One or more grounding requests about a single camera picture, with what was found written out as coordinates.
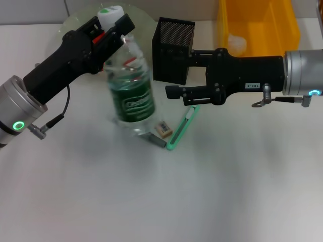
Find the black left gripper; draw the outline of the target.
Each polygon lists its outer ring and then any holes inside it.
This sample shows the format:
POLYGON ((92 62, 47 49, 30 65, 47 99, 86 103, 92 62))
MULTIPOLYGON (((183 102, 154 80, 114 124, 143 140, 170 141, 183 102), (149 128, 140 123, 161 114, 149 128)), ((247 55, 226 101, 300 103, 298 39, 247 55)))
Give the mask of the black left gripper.
POLYGON ((46 104, 79 76, 102 71, 103 63, 92 58, 92 48, 98 42, 105 65, 134 65, 134 28, 125 13, 100 13, 99 20, 94 16, 76 31, 69 31, 61 46, 23 78, 26 90, 46 104))

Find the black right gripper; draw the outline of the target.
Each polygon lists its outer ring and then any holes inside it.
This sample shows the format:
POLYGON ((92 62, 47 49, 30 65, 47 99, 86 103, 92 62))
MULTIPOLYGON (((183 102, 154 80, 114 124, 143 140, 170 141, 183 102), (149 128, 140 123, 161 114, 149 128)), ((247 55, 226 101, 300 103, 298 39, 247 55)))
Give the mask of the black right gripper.
POLYGON ((182 97, 185 106, 223 105, 232 94, 262 92, 264 84, 281 92, 285 81, 282 56, 234 57, 225 48, 191 50, 189 67, 206 68, 206 86, 165 86, 167 98, 182 97))

